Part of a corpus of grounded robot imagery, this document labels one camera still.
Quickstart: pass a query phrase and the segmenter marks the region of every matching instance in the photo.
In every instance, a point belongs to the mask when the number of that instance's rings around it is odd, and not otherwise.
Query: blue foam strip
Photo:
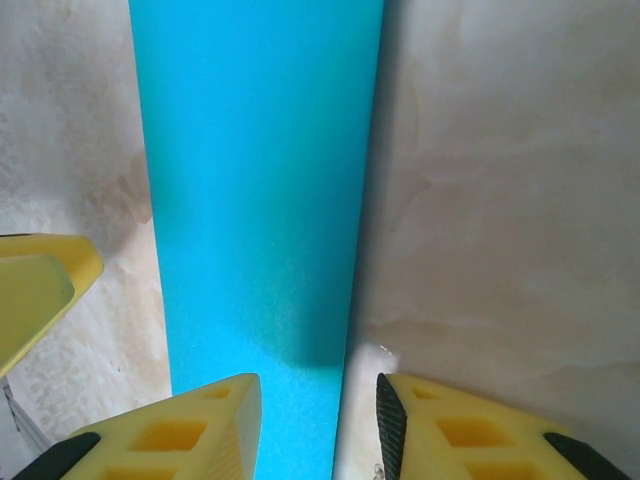
[[[383,0],[130,0],[174,393],[257,372],[330,478]]]

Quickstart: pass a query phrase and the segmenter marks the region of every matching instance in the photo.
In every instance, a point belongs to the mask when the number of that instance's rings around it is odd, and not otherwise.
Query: blue foam board
[[[130,0],[174,393],[257,372],[330,478],[383,0]]]

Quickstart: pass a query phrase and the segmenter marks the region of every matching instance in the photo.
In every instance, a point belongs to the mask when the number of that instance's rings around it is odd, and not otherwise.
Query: yellow plastic part
[[[387,375],[407,414],[400,480],[584,480],[543,438],[564,427],[410,375]]]
[[[100,442],[63,480],[249,480],[262,399],[243,374],[90,425]]]
[[[16,257],[22,259],[9,261]],[[87,291],[103,263],[89,239],[46,234],[0,237],[0,260],[1,378]]]

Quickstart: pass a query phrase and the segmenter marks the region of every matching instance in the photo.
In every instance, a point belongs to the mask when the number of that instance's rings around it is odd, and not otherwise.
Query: black rubber edge
[[[87,432],[56,443],[13,477],[13,480],[62,480],[99,441],[100,435]]]
[[[545,433],[544,438],[587,480],[631,480],[587,443],[556,432]]]
[[[387,376],[378,375],[376,416],[382,446],[385,480],[398,480],[402,470],[404,439],[407,433],[407,412]]]

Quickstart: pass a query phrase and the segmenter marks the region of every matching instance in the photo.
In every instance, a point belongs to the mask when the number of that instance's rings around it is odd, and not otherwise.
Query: blue surface
[[[258,480],[331,476],[383,0],[130,0],[174,393],[263,387]]]

